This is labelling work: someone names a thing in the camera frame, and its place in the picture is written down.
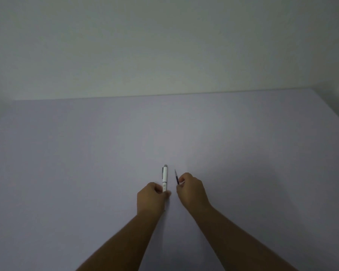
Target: person's right arm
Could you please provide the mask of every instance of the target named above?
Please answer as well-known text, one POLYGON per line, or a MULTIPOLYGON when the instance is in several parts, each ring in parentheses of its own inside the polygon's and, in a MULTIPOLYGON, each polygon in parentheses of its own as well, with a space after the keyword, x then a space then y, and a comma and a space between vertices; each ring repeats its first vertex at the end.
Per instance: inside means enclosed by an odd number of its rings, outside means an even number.
POLYGON ((202 182, 190 173, 179 178, 177 194, 195 219, 225 270, 296 270, 209 203, 202 182))

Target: pen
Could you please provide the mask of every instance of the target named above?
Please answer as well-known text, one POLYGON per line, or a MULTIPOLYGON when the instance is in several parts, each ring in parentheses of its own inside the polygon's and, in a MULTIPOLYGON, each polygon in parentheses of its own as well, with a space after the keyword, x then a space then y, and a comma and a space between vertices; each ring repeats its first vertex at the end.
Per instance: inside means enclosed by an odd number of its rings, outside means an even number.
POLYGON ((168 166, 165 164, 162 167, 162 192, 165 192, 167 190, 167 170, 168 166))
POLYGON ((177 181, 177 184, 180 184, 180 182, 178 181, 176 169, 175 169, 175 174, 176 174, 176 181, 177 181))

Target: hand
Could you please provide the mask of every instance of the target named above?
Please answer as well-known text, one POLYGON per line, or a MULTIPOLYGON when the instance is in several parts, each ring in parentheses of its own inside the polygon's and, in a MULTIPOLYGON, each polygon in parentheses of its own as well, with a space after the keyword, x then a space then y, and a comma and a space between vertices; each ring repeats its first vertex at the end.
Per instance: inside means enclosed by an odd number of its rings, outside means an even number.
POLYGON ((137 194, 137 215, 141 213, 161 217, 164 203, 171 195, 171 191, 162 192, 162 186, 150 182, 137 194))
POLYGON ((177 185, 177 194, 183 206, 193 214, 211 208, 208 201, 205 188, 202 182, 193 177, 190 173, 184 173, 178 182, 184 182, 177 185))

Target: bare skin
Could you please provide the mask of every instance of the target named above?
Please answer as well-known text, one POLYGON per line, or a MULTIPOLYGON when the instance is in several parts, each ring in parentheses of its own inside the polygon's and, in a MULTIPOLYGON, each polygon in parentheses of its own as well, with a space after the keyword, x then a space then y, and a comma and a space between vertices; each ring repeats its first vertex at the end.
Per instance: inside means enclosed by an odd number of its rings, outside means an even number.
MULTIPOLYGON (((251 235, 236 226, 208 201, 202 182, 185 173, 177 194, 215 251, 225 270, 296 271, 251 235)), ((89 257, 77 271, 137 271, 152 233, 171 195, 150 182, 137 194, 137 215, 89 257)))

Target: white pen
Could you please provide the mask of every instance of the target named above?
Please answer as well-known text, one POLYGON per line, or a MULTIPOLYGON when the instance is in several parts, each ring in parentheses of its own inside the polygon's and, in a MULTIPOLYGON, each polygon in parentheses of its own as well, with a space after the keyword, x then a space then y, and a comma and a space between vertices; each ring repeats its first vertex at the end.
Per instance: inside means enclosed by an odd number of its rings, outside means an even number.
POLYGON ((162 191, 165 192, 167 190, 167 170, 168 170, 168 166, 167 164, 165 164, 162 167, 162 191))

